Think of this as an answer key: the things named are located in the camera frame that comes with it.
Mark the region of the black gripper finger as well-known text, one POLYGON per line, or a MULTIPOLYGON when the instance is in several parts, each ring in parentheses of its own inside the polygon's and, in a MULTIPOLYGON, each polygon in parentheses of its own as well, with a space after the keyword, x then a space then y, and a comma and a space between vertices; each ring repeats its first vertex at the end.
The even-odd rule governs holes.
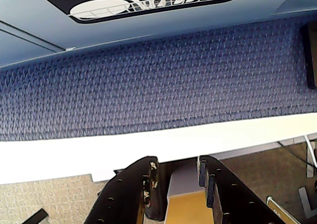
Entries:
POLYGON ((215 224, 283 224, 226 165, 212 156, 197 158, 199 185, 205 189, 206 206, 215 224))
POLYGON ((107 182, 85 223, 141 224, 144 218, 163 221, 170 175, 157 157, 141 158, 107 182))

